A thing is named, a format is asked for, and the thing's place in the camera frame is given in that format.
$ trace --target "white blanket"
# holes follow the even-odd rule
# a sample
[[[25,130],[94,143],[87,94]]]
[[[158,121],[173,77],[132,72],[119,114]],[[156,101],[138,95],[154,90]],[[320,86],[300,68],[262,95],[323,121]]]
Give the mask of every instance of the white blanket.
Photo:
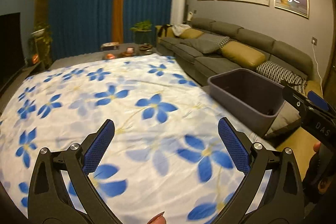
[[[191,27],[186,24],[173,25],[172,27],[174,35],[179,37],[185,30],[190,29]]]
[[[65,150],[111,119],[115,137],[89,178],[116,216],[125,224],[144,224],[165,211],[168,224],[209,223],[244,176],[218,136],[221,117],[262,142],[171,57],[153,54],[47,71],[26,79],[0,117],[0,180],[27,215],[40,149]],[[250,210],[258,206],[268,175]],[[66,172],[63,178],[83,210]]]

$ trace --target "orange curtain panel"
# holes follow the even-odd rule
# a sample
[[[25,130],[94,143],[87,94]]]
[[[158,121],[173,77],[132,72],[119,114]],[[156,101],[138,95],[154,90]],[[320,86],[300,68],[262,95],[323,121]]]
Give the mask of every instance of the orange curtain panel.
[[[112,42],[124,42],[123,6],[124,0],[113,0]]]

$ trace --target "finger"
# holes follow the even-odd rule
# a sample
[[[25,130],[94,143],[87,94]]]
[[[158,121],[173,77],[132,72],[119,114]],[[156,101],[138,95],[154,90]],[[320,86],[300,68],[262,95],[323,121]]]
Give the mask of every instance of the finger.
[[[158,215],[154,216],[147,224],[165,224],[166,219],[163,217],[164,212],[159,213]]]
[[[317,153],[320,150],[320,146],[321,142],[317,142],[316,144],[314,144],[313,149],[315,153]]]
[[[152,224],[167,224],[166,219],[163,216],[160,216]]]

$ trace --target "fingernail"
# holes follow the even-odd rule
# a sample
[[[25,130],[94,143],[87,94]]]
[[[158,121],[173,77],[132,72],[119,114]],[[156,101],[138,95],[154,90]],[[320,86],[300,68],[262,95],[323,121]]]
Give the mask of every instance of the fingernail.
[[[163,211],[162,213],[159,213],[158,215],[154,216],[147,224],[153,223],[155,220],[157,220],[160,216],[163,216],[165,212]]]

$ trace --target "white air conditioner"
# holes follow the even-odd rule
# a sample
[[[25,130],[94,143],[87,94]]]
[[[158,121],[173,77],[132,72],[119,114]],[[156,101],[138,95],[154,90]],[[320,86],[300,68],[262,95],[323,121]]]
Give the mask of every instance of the white air conditioner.
[[[170,24],[182,24],[185,0],[171,0]]]

